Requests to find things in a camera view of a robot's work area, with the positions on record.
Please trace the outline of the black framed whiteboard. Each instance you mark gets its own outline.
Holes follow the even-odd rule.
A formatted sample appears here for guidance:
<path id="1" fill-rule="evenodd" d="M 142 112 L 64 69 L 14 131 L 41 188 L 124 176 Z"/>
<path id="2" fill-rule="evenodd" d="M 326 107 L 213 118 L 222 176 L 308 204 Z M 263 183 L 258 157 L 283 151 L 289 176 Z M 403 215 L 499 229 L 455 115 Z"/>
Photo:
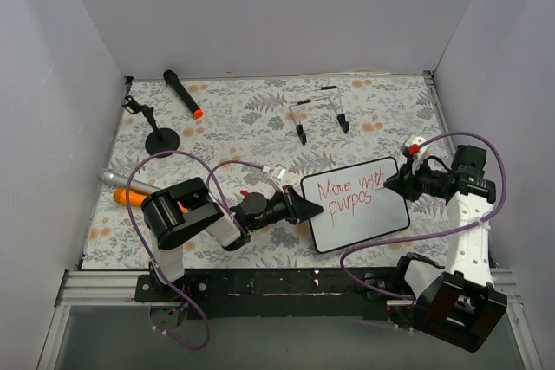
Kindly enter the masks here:
<path id="1" fill-rule="evenodd" d="M 319 253 L 405 230 L 410 226 L 406 201 L 385 188 L 398 173 L 394 158 L 374 159 L 300 180 L 305 199 L 323 207 L 313 217 L 310 231 Z"/>

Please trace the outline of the black round microphone stand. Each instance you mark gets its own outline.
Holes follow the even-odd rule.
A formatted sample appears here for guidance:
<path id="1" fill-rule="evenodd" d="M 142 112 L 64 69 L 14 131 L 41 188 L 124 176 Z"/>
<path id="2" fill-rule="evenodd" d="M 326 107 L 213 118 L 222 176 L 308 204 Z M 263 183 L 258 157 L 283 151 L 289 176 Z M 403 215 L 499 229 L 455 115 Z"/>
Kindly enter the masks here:
<path id="1" fill-rule="evenodd" d="M 154 107 L 140 104 L 131 95 L 124 97 L 121 106 L 130 114 L 142 114 L 152 128 L 152 132 L 145 139 L 145 149 L 149 155 L 179 148 L 179 135 L 173 129 L 158 126 L 154 117 Z"/>

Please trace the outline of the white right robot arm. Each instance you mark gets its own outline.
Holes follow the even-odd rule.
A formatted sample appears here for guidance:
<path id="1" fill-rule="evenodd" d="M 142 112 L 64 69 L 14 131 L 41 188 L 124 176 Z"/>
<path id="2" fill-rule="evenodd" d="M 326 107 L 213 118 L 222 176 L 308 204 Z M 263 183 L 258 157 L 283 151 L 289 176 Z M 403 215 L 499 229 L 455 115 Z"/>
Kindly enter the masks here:
<path id="1" fill-rule="evenodd" d="M 440 266 L 428 257 L 409 252 L 397 263 L 394 292 L 415 303 L 402 319 L 468 352 L 477 352 L 506 312 L 507 298 L 493 285 L 488 262 L 489 223 L 496 185 L 485 179 L 486 150 L 458 146 L 447 169 L 432 169 L 432 158 L 419 136 L 402 148 L 406 162 L 387 179 L 385 187 L 414 202 L 422 195 L 445 201 L 450 227 L 447 262 Z"/>

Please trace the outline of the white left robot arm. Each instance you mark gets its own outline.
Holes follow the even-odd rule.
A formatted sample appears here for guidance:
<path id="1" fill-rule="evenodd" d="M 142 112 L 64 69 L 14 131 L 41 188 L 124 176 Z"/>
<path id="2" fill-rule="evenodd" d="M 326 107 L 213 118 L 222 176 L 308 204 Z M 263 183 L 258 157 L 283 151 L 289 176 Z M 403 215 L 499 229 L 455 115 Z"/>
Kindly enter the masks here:
<path id="1" fill-rule="evenodd" d="M 154 289 L 165 300 L 178 299 L 185 288 L 181 251 L 185 243 L 206 232 L 226 251 L 251 241 L 251 233 L 285 221 L 300 224 L 324 213 L 290 185 L 277 187 L 271 198 L 248 192 L 226 209 L 199 178 L 150 194 L 141 203 L 145 225 L 153 244 L 149 269 L 156 276 Z"/>

